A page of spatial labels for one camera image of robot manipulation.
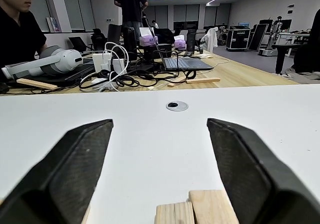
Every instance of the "person standing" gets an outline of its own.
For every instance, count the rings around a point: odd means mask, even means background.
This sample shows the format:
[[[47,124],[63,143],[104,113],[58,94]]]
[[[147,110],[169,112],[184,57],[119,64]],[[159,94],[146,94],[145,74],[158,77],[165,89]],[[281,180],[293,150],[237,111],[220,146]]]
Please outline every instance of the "person standing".
[[[147,0],[114,0],[115,5],[122,8],[123,27],[133,27],[136,41],[139,40],[142,27],[142,11],[148,6]]]
[[[159,28],[159,25],[156,23],[155,20],[152,20],[152,25],[153,25],[153,27],[155,27],[155,28]]]

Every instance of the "tissue box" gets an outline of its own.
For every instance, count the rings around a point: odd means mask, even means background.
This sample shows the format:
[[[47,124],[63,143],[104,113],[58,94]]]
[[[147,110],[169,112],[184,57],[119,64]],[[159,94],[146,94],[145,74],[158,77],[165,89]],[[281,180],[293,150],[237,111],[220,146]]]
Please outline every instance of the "tissue box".
[[[151,46],[151,45],[155,45],[155,41],[154,41],[154,38],[152,35],[147,35],[147,36],[144,36],[144,37],[140,37],[140,45],[143,46],[143,47],[146,47],[146,46]]]
[[[178,39],[174,42],[174,47],[175,48],[180,48],[180,49],[185,49],[186,47],[186,42],[182,39]]]

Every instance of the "gray carpet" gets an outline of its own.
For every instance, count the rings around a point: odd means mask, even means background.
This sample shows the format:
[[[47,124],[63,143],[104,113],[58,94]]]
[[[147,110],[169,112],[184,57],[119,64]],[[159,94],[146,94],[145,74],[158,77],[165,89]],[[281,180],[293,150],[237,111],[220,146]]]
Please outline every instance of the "gray carpet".
[[[263,57],[259,56],[257,52],[253,51],[227,51],[225,46],[214,48],[213,52],[225,58],[232,59],[239,63],[269,72],[275,73],[277,57]],[[294,63],[293,56],[285,57],[283,64],[283,71],[290,68]]]

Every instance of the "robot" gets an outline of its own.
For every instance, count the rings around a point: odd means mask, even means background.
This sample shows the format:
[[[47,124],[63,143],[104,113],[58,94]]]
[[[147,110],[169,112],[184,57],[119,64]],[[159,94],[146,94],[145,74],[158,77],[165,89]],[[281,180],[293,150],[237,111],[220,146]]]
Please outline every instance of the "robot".
[[[282,27],[282,17],[278,16],[277,17],[278,20],[276,20],[271,27],[270,30],[270,36],[269,36],[269,41],[268,41],[268,45],[266,48],[260,48],[258,55],[261,56],[277,56],[278,55],[278,51],[276,49],[272,48],[272,45],[274,45],[276,43],[276,40],[278,39],[279,33],[281,32],[281,27]]]

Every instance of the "wooden block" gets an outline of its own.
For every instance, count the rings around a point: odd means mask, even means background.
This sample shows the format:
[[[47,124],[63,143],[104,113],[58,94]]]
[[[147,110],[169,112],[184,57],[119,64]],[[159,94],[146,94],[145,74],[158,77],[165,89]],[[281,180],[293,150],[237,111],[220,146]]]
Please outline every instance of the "wooden block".
[[[225,191],[190,191],[197,224],[239,224]]]
[[[21,83],[21,84],[25,84],[25,85],[29,85],[29,86],[33,86],[33,87],[45,88],[45,89],[50,89],[50,90],[54,90],[54,89],[58,88],[58,86],[56,86],[56,85],[37,82],[37,81],[30,80],[30,79],[25,79],[25,78],[20,78],[16,82]]]
[[[175,224],[195,224],[192,203],[177,203],[174,205]]]
[[[172,80],[172,82],[185,82],[186,77],[180,77],[180,78],[176,78],[174,80]],[[169,83],[167,86],[170,88],[176,87],[178,85],[180,85],[182,83]]]
[[[210,83],[210,82],[219,82],[221,81],[220,78],[195,78],[195,79],[188,79],[186,83],[193,84],[193,83]]]
[[[160,205],[156,208],[154,224],[176,224],[175,205]]]

